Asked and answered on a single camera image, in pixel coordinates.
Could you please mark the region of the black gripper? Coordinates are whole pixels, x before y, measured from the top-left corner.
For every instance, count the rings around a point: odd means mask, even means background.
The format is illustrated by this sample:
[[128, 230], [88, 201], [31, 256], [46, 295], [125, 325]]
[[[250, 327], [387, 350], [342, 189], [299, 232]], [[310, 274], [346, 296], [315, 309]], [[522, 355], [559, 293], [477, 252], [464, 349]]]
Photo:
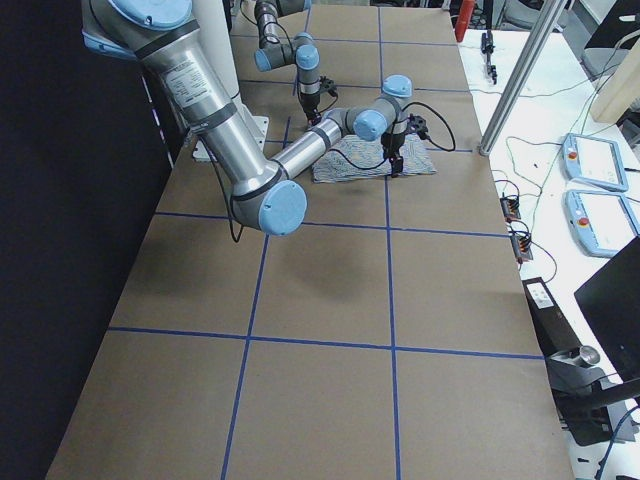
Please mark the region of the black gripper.
[[383, 158], [389, 159], [391, 165], [390, 176], [392, 178], [397, 178], [403, 173], [404, 158], [401, 156], [400, 149], [404, 142], [404, 133], [384, 133], [381, 136]]
[[318, 106], [320, 103], [321, 94], [318, 92], [307, 94], [300, 94], [300, 105], [306, 115], [307, 125], [315, 126], [321, 119], [322, 115], [319, 113]]

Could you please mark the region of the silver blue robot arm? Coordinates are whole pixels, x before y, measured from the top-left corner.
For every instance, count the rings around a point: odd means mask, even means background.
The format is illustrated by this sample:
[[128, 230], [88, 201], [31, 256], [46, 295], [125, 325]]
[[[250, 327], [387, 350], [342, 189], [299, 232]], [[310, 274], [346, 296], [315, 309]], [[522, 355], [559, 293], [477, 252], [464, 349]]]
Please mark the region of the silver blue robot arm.
[[393, 172], [402, 168], [399, 149], [408, 130], [406, 108], [411, 80], [387, 77], [371, 104], [317, 109], [332, 86], [319, 74], [313, 38], [301, 32], [281, 41], [280, 18], [302, 12], [308, 1], [258, 1], [254, 16], [259, 47], [256, 66], [270, 71], [297, 68], [299, 101], [310, 121], [302, 137], [266, 158], [250, 129], [250, 115], [237, 95], [239, 87], [222, 2], [209, 7], [196, 1], [84, 1], [85, 46], [102, 55], [138, 61], [154, 72], [182, 118], [223, 168], [231, 182], [229, 215], [240, 224], [269, 235], [294, 232], [302, 223], [307, 197], [295, 177], [346, 135], [381, 141]]
[[259, 48], [254, 53], [259, 71], [272, 71], [284, 66], [296, 67], [299, 104], [309, 125], [320, 119], [319, 103], [322, 90], [320, 54], [313, 37], [301, 32], [291, 37], [279, 20], [309, 10], [310, 1], [257, 1], [254, 18], [258, 28]]

